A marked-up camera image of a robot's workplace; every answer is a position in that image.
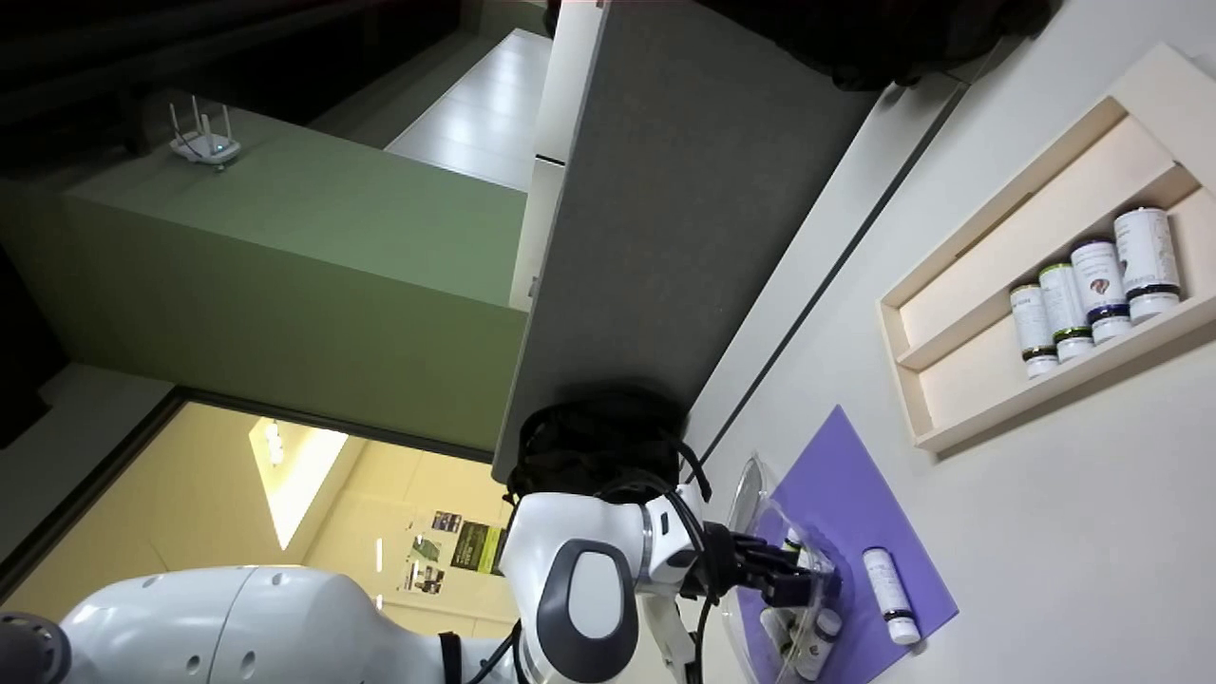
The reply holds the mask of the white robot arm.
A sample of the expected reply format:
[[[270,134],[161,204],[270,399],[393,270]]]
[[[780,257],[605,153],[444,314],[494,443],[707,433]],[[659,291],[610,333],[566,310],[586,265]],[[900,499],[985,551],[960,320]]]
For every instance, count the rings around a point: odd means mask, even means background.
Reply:
[[[811,609],[828,575],[675,499],[515,503],[500,579],[515,623],[500,641],[419,634],[372,598],[309,565],[205,565],[115,581],[70,614],[0,614],[0,684],[610,684],[653,641],[675,684],[699,648],[675,605],[752,589]]]

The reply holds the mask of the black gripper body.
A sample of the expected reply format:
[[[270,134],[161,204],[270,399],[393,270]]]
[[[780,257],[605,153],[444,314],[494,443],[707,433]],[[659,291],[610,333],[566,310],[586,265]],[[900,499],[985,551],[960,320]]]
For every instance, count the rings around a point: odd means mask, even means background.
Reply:
[[[794,569],[794,553],[773,546],[761,537],[728,533],[724,525],[702,525],[702,546],[697,551],[689,594],[718,600],[724,589],[761,589],[774,598],[780,581]]]

